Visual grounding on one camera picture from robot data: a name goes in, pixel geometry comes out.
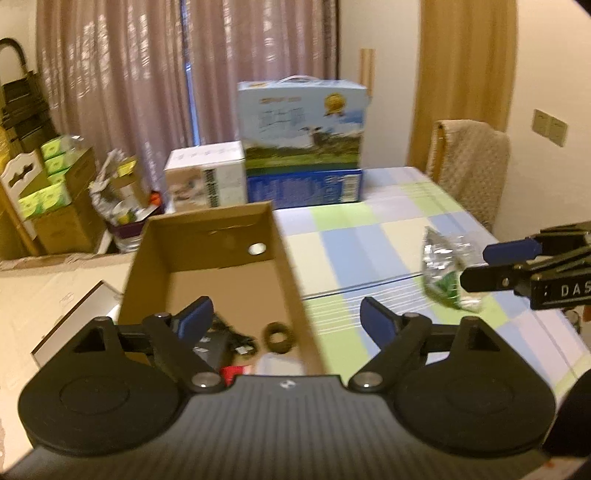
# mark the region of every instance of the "checkered tablecloth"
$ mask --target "checkered tablecloth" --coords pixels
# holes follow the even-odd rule
[[[359,323],[373,296],[397,313],[419,312],[458,324],[469,314],[424,294],[421,253],[426,226],[467,235],[480,249],[496,242],[469,213],[418,170],[365,171],[362,203],[276,211],[307,313],[329,372],[344,382],[377,352]],[[532,312],[512,292],[486,296],[480,316],[561,397],[591,368],[587,347],[558,311]]]

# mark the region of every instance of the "open cardboard box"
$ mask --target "open cardboard box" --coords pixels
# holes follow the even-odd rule
[[[304,312],[270,203],[157,216],[148,221],[136,254],[119,324],[141,323],[158,312],[176,314],[209,296],[234,329],[257,339],[256,363],[267,352],[262,331],[291,326],[306,373],[324,366]]]

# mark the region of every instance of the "metal bolt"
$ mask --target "metal bolt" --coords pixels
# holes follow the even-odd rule
[[[201,388],[215,387],[221,381],[222,377],[214,372],[201,372],[193,375],[193,378],[191,379],[193,385]]]
[[[353,377],[353,381],[358,387],[374,388],[380,385],[384,379],[376,372],[360,372]]]

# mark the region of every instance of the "yellow curtain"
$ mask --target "yellow curtain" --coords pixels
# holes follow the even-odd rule
[[[517,49],[515,0],[422,0],[421,47],[408,165],[424,171],[438,120],[505,131]]]

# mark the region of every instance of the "wall switch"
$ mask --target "wall switch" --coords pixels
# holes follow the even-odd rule
[[[566,131],[568,127],[569,126],[562,120],[551,117],[550,128],[548,129],[548,138],[559,147],[563,147],[566,140]]]
[[[552,117],[542,110],[534,110],[534,119],[531,122],[531,129],[541,135],[547,137],[550,130],[550,119]]]

